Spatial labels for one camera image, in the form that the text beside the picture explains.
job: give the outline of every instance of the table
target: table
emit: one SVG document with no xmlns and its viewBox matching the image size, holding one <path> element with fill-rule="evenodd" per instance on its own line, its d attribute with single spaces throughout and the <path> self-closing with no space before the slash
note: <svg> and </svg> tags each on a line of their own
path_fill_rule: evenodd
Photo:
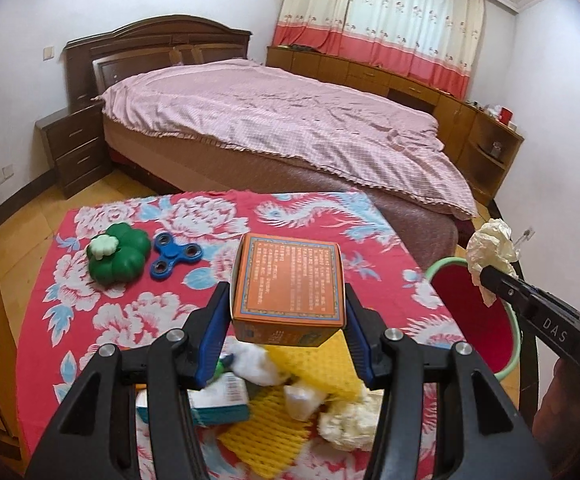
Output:
<svg viewBox="0 0 580 480">
<path fill-rule="evenodd" d="M 85 248 L 115 222 L 150 237 L 167 230 L 178 243 L 198 242 L 203 259 L 178 265 L 164 282 L 144 272 L 134 283 L 110 288 L 93 283 Z M 259 195 L 248 191 L 192 192 L 127 200 L 70 211 L 48 249 L 30 297 L 19 339 L 17 408 L 22 437 L 36 447 L 58 403 L 100 345 L 150 344 L 181 327 L 206 305 L 214 285 L 230 280 L 239 238 L 246 232 L 339 243 L 345 280 L 364 306 L 388 326 L 418 342 L 449 348 L 463 339 L 447 309 L 424 280 L 398 235 L 362 192 Z M 425 388 L 419 478 L 431 473 L 436 439 L 435 388 Z M 154 476 L 147 425 L 137 440 L 142 478 Z M 216 441 L 220 428 L 199 430 L 212 476 L 249 479 L 243 463 Z M 360 478 L 369 453 L 334 450 L 316 431 L 285 480 Z"/>
</svg>

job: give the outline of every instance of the sheer curtain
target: sheer curtain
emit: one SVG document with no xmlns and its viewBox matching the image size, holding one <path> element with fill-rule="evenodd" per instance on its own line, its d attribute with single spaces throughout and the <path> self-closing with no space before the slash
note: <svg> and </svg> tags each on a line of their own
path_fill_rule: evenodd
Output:
<svg viewBox="0 0 580 480">
<path fill-rule="evenodd" d="M 273 45 L 300 44 L 321 52 L 339 48 L 350 0 L 284 0 Z"/>
<path fill-rule="evenodd" d="M 285 0 L 273 44 L 311 46 L 463 98 L 483 16 L 483 0 Z"/>
</svg>

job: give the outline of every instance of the orange box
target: orange box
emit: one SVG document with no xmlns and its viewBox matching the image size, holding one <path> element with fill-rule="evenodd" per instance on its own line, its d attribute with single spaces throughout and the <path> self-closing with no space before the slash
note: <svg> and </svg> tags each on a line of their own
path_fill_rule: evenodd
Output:
<svg viewBox="0 0 580 480">
<path fill-rule="evenodd" d="M 345 326 L 339 245 L 247 233 L 230 282 L 239 341 L 319 346 Z"/>
</svg>

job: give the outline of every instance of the barcode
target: barcode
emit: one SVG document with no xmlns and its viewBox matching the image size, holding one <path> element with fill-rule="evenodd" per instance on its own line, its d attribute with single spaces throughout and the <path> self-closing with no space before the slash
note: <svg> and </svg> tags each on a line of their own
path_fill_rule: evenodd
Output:
<svg viewBox="0 0 580 480">
<path fill-rule="evenodd" d="M 225 374 L 225 395 L 230 402 L 243 402 L 241 379 L 233 374 Z"/>
</svg>

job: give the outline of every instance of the green pumpkin toy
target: green pumpkin toy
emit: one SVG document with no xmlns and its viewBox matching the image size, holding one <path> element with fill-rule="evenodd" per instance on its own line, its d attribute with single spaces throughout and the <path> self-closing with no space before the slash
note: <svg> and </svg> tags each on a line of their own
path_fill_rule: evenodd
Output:
<svg viewBox="0 0 580 480">
<path fill-rule="evenodd" d="M 150 248 L 145 231 L 126 223 L 112 224 L 86 248 L 90 276 L 103 286 L 131 282 L 143 272 Z"/>
</svg>

